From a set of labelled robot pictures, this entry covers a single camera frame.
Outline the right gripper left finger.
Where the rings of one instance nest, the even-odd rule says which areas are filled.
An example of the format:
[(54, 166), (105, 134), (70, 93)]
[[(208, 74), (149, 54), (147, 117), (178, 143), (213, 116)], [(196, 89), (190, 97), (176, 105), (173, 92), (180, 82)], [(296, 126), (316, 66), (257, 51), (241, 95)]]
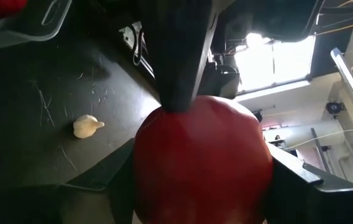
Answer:
[(133, 145), (64, 184), (0, 190), (0, 224), (132, 224)]

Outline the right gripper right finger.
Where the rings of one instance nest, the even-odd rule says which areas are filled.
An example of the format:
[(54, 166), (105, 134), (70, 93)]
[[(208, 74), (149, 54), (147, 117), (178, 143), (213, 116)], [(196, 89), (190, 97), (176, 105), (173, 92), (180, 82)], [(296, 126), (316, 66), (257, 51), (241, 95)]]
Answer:
[(273, 177), (264, 205), (268, 224), (353, 224), (353, 183), (268, 145)]

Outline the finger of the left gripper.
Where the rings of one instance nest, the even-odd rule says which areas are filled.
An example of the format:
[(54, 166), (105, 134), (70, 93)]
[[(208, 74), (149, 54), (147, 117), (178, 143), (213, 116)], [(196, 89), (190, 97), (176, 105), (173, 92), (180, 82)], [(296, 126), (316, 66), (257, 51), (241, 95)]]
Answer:
[(140, 0), (140, 13), (162, 108), (186, 111), (198, 92), (219, 1)]

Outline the small white garlic bulb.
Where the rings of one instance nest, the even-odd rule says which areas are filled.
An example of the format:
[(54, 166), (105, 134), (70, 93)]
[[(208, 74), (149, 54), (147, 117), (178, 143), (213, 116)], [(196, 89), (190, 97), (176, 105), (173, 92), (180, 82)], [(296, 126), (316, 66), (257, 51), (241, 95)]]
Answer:
[(104, 127), (102, 121), (98, 121), (94, 116), (84, 115), (73, 122), (73, 134), (79, 139), (91, 137), (97, 129)]

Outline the bright window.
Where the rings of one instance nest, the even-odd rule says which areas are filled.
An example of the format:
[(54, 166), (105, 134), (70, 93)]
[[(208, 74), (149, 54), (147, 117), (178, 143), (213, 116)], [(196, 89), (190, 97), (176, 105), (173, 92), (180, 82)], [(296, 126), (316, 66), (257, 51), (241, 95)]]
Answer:
[(298, 42), (281, 42), (250, 33), (234, 54), (240, 74), (238, 91), (252, 92), (306, 78), (315, 42), (312, 35)]

